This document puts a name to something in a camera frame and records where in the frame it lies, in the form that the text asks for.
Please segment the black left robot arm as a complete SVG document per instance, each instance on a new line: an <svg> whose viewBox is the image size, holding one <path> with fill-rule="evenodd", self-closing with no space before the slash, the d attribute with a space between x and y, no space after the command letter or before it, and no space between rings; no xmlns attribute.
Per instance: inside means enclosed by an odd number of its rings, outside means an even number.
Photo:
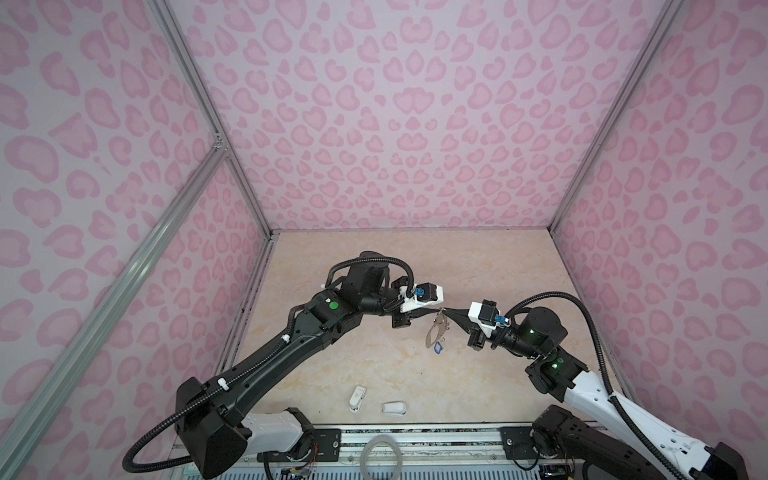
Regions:
<svg viewBox="0 0 768 480"><path fill-rule="evenodd" d="M246 415L283 378L311 356L357 328L366 315L405 320L415 276L403 260L364 251L332 266L322 290L293 307L285 329L245 360L201 382L192 377L176 392L174 429L205 479L226 470L255 435Z"/></svg>

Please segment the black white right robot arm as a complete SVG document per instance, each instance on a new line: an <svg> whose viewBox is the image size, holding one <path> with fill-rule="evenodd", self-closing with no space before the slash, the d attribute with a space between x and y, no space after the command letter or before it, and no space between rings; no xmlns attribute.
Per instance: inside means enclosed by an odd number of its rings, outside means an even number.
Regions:
<svg viewBox="0 0 768 480"><path fill-rule="evenodd" d="M579 309L599 371L562 347L566 328L553 310L540 304L549 298ZM613 388L594 321L576 296L543 292L506 314L488 300L441 312L468 334L471 348L490 346L529 360L525 372L534 388L556 399L532 424L530 436L540 456L580 458L618 479L747 478L745 461L735 449L685 434Z"/></svg>

